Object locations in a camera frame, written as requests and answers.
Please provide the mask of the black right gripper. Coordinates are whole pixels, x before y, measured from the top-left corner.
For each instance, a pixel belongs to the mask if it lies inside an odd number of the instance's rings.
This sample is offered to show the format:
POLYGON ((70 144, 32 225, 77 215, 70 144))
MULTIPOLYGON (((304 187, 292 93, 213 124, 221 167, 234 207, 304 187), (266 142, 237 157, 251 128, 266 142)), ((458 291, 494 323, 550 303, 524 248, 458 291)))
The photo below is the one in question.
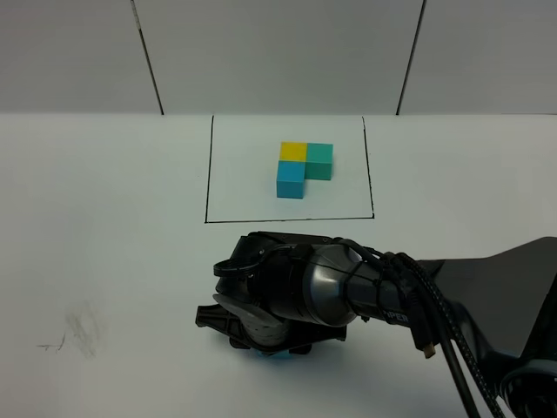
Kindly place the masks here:
POLYGON ((350 239, 255 232, 238 241, 232 257, 294 245, 255 274, 219 278, 215 305, 199 306, 195 324, 228 338, 236 349, 310 348, 346 339, 357 314, 348 285, 361 267, 361 247, 350 239))

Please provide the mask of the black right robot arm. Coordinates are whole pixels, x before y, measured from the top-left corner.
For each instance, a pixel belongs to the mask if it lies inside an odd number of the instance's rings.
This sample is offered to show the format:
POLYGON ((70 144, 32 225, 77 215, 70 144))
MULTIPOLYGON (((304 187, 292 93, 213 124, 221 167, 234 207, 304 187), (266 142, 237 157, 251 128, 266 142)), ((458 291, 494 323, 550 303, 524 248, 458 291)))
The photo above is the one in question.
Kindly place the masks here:
POLYGON ((556 240, 479 259, 414 260, 353 240, 252 232, 213 267, 214 302, 195 322, 237 349, 307 354, 356 320, 407 327, 441 349, 469 416, 472 378, 493 416, 556 414, 556 240))

